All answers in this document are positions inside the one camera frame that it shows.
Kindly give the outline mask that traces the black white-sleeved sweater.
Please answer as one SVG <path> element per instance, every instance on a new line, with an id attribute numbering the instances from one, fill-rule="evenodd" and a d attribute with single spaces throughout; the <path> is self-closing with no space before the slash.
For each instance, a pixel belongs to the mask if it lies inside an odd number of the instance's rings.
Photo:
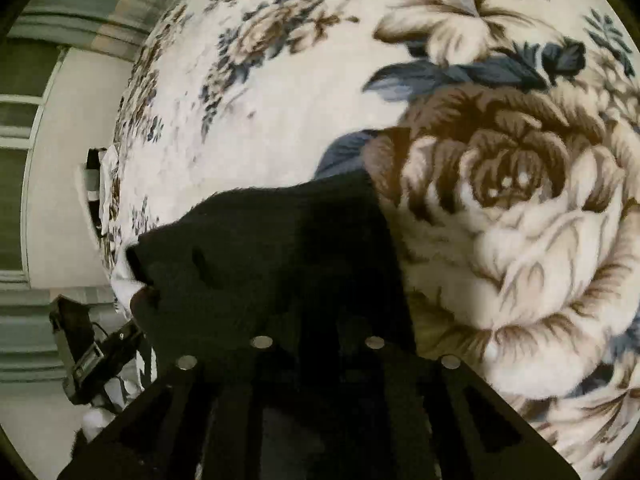
<path id="1" fill-rule="evenodd" d="M 404 379 L 416 344 L 390 229 L 361 170 L 210 196 L 122 246 L 114 286 L 164 372 L 267 356 L 330 382 Z"/>

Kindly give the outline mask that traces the white framed window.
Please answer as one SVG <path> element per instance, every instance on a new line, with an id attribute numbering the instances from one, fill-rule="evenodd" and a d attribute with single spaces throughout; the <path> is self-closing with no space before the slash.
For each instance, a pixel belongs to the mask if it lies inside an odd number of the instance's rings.
<path id="1" fill-rule="evenodd" d="M 66 49 L 50 42 L 1 43 L 1 288 L 29 288 L 26 204 L 32 151 Z"/>

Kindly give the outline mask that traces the floral bed quilt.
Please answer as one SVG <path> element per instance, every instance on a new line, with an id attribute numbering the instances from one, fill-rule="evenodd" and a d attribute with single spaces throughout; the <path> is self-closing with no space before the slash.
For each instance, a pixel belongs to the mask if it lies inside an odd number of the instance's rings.
<path id="1" fill-rule="evenodd" d="M 134 61 L 103 261 L 209 194 L 360 167 L 421 356 L 584 479 L 639 431 L 639 35 L 612 0 L 174 0 Z"/>

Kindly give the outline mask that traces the grey-green window curtain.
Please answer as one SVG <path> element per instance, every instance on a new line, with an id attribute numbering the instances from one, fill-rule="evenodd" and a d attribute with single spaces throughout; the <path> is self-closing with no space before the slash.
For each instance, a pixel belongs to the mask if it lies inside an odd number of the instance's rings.
<path id="1" fill-rule="evenodd" d="M 52 42 L 132 62 L 172 0 L 29 0 L 11 39 Z"/>

